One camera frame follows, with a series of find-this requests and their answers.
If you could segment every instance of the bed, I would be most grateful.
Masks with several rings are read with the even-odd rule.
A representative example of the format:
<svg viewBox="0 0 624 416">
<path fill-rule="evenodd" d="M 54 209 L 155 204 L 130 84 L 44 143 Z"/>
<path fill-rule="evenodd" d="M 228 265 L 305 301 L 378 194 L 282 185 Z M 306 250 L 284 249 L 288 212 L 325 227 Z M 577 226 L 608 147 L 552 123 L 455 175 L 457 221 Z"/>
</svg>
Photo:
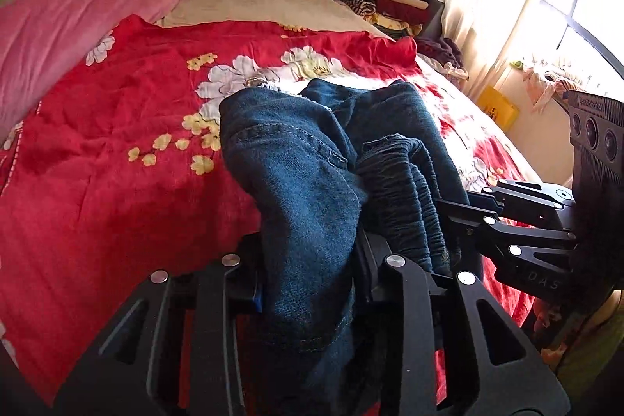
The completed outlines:
<svg viewBox="0 0 624 416">
<path fill-rule="evenodd" d="M 389 40 L 332 0 L 180 0 L 154 25 L 124 18 L 0 149 L 0 337 L 46 402 L 154 270 L 199 269 L 257 231 L 218 123 L 202 113 L 258 69 L 292 72 L 282 85 L 293 93 L 311 78 L 364 89 L 407 80 L 466 189 L 539 181 L 413 41 Z M 222 94 L 200 97 L 215 80 Z M 532 298 L 498 283 L 487 259 L 484 284 L 522 324 Z"/>
</svg>

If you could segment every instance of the yellow flower print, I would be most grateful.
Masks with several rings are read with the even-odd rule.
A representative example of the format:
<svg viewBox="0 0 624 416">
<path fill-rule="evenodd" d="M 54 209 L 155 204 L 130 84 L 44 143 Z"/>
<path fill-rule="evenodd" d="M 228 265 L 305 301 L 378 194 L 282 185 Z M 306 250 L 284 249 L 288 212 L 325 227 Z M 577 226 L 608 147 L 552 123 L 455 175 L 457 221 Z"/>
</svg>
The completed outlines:
<svg viewBox="0 0 624 416">
<path fill-rule="evenodd" d="M 199 71 L 204 64 L 212 64 L 216 58 L 216 53 L 205 53 L 204 55 L 186 61 L 186 67 L 191 71 Z"/>
<path fill-rule="evenodd" d="M 278 25 L 285 31 L 301 32 L 305 29 L 305 27 L 302 27 L 301 25 L 289 25 L 287 23 L 279 23 Z"/>
<path fill-rule="evenodd" d="M 219 124 L 213 120 L 208 121 L 210 133 L 202 136 L 202 148 L 211 148 L 215 152 L 221 150 L 221 139 L 219 138 Z"/>
<path fill-rule="evenodd" d="M 214 151 L 221 150 L 221 141 L 219 135 L 212 133 L 202 136 L 202 148 L 211 148 Z"/>
<path fill-rule="evenodd" d="M 185 115 L 182 127 L 190 131 L 194 135 L 200 135 L 202 129 L 206 129 L 210 124 L 205 121 L 199 113 L 194 115 Z"/>
<path fill-rule="evenodd" d="M 171 135 L 169 133 L 165 133 L 164 135 L 160 135 L 158 138 L 156 138 L 156 140 L 154 140 L 154 144 L 152 145 L 152 147 L 157 150 L 163 151 L 168 147 L 169 143 L 171 143 Z"/>
<path fill-rule="evenodd" d="M 146 166 L 153 166 L 156 164 L 156 154 L 145 154 L 141 161 L 143 161 L 143 164 Z"/>
<path fill-rule="evenodd" d="M 128 151 L 128 161 L 130 162 L 136 161 L 138 159 L 138 155 L 140 154 L 140 152 L 141 151 L 138 149 L 138 147 L 130 149 Z"/>
<path fill-rule="evenodd" d="M 503 178 L 503 174 L 505 173 L 502 168 L 497 168 L 496 170 L 494 170 L 494 168 L 490 167 L 487 169 L 487 182 L 488 184 L 490 184 L 492 187 L 494 187 L 497 183 L 498 183 L 498 179 Z"/>
<path fill-rule="evenodd" d="M 175 142 L 175 146 L 180 150 L 186 150 L 188 148 L 188 140 L 186 138 L 180 138 L 177 142 Z"/>
<path fill-rule="evenodd" d="M 210 173 L 214 170 L 215 164 L 208 156 L 193 156 L 193 164 L 191 170 L 195 171 L 198 175 L 204 173 Z"/>
</svg>

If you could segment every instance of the jeans seam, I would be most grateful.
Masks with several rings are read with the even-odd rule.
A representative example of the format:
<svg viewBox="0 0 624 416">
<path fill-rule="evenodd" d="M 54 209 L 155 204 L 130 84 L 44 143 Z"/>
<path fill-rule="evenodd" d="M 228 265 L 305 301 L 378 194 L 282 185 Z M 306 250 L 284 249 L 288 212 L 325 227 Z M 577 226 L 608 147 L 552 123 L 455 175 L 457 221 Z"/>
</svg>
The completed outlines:
<svg viewBox="0 0 624 416">
<path fill-rule="evenodd" d="M 328 335 L 335 335 L 336 332 L 338 332 L 338 334 L 333 338 L 333 340 L 331 342 L 326 343 L 322 347 L 316 347 L 314 349 L 303 349 L 302 351 L 304 351 L 304 352 L 318 352 L 318 351 L 322 351 L 323 349 L 327 349 L 336 340 L 338 340 L 338 338 L 340 338 L 342 333 L 346 330 L 347 326 L 350 325 L 352 322 L 353 322 L 353 316 L 345 315 L 340 320 L 338 325 L 336 325 L 336 327 L 334 328 L 334 330 L 333 330 L 333 332 L 331 334 L 325 334 L 325 335 L 321 335 L 320 337 L 305 338 L 304 340 L 300 340 L 298 342 L 298 344 L 297 344 L 297 348 L 298 349 L 302 348 L 307 343 L 314 342 L 315 340 L 324 340 L 326 337 L 328 337 Z M 279 347 L 280 349 L 289 349 L 289 348 L 294 346 L 294 343 L 293 344 L 287 344 L 287 343 L 279 343 L 279 342 L 269 342 L 267 340 L 258 340 L 258 339 L 255 339 L 255 340 L 252 339 L 252 342 L 263 343 L 265 345 L 270 345 L 272 347 Z"/>
<path fill-rule="evenodd" d="M 280 124 L 280 123 L 265 123 L 265 124 L 258 124 L 258 126 L 278 126 L 278 127 L 283 127 L 284 124 Z M 348 165 L 348 161 L 345 157 L 343 157 L 341 154 L 339 154 L 338 152 L 336 152 L 334 149 L 332 149 L 329 145 L 327 145 L 325 142 L 323 142 L 322 140 L 319 140 L 316 136 L 311 135 L 310 133 L 308 133 L 306 130 L 301 129 L 300 127 L 295 127 L 295 126 L 287 126 L 288 130 L 286 132 L 290 132 L 293 136 L 295 136 L 298 140 L 301 140 L 302 142 L 304 142 L 308 147 L 310 147 L 311 149 L 313 149 L 314 152 L 316 152 L 317 154 L 319 153 L 318 148 L 314 147 L 308 140 L 305 140 L 304 138 L 302 138 L 298 133 L 294 133 L 291 131 L 291 129 L 294 129 L 295 131 L 301 132 L 306 136 L 309 136 L 310 138 L 312 138 L 313 140 L 315 140 L 319 145 L 321 145 L 323 148 L 327 149 L 327 151 L 329 152 L 330 156 L 335 157 L 336 159 L 338 159 L 341 163 L 343 163 L 345 166 Z M 247 129 L 243 129 L 242 131 L 239 131 L 238 133 L 236 133 L 235 136 L 238 136 L 240 133 L 244 133 L 246 130 L 250 129 L 250 127 L 248 127 Z M 275 133 L 261 133 L 255 136 L 251 136 L 249 138 L 246 138 L 245 140 L 256 140 L 258 138 L 264 138 L 266 136 L 272 136 Z M 332 165 L 334 168 L 336 168 L 337 170 L 344 170 L 344 168 L 340 168 L 338 166 L 336 166 L 332 161 L 331 161 L 331 157 L 327 158 L 323 158 L 325 161 L 327 161 L 330 165 Z"/>
</svg>

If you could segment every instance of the pink blanket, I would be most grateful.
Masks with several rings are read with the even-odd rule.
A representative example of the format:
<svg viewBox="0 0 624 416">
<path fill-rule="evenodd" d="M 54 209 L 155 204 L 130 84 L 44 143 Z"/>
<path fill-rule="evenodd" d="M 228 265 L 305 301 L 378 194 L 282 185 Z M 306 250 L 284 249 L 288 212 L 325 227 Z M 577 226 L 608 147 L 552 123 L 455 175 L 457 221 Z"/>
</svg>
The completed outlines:
<svg viewBox="0 0 624 416">
<path fill-rule="evenodd" d="M 17 0 L 0 9 L 0 142 L 81 59 L 106 52 L 111 31 L 135 14 L 149 22 L 179 0 Z"/>
</svg>

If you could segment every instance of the black metal bracket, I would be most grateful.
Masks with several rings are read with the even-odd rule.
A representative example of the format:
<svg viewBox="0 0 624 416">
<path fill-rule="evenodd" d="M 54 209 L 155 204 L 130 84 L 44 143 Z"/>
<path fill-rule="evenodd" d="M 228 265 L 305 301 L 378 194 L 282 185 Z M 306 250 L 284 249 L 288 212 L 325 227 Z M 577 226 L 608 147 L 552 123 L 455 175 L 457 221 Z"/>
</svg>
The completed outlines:
<svg viewBox="0 0 624 416">
<path fill-rule="evenodd" d="M 157 271 L 132 293 L 59 390 L 59 416 L 244 416 L 236 316 L 261 312 L 258 234 L 203 271 Z M 194 312 L 190 400 L 179 407 L 186 313 Z"/>
<path fill-rule="evenodd" d="M 470 272 L 446 278 L 358 231 L 361 306 L 383 312 L 388 360 L 381 415 L 565 415 L 561 385 L 490 292 Z M 444 347 L 447 397 L 436 404 L 434 352 Z"/>
<path fill-rule="evenodd" d="M 577 244 L 570 190 L 503 179 L 483 193 L 497 205 L 485 209 L 437 200 L 442 229 L 474 236 L 479 252 L 495 264 L 499 282 L 551 303 L 569 299 Z M 535 227 L 511 226 L 499 214 Z"/>
</svg>

